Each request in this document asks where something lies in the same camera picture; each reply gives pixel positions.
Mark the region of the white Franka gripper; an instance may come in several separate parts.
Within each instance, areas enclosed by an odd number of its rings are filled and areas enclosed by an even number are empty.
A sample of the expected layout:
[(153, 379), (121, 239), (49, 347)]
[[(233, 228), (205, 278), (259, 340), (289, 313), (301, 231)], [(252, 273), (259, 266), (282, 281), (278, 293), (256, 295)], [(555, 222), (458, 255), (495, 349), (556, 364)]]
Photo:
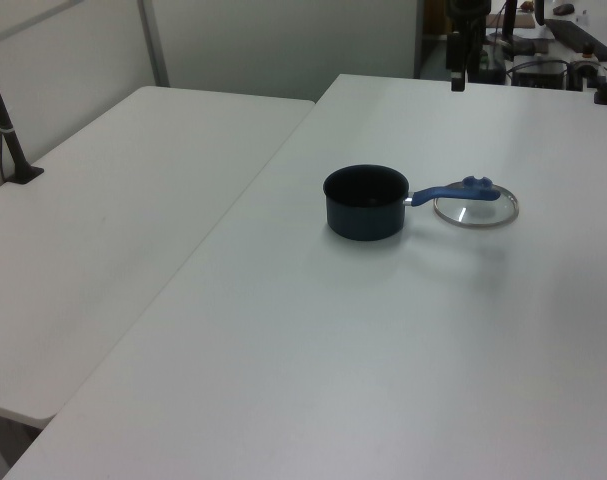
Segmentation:
[(445, 12), (451, 20), (473, 20), (468, 23), (465, 44), (459, 32), (447, 37), (446, 67), (450, 71), (451, 90), (463, 92), (466, 85), (466, 73), (470, 81), (474, 80), (480, 69), (483, 50), (484, 20), (491, 11), (491, 0), (446, 0)]

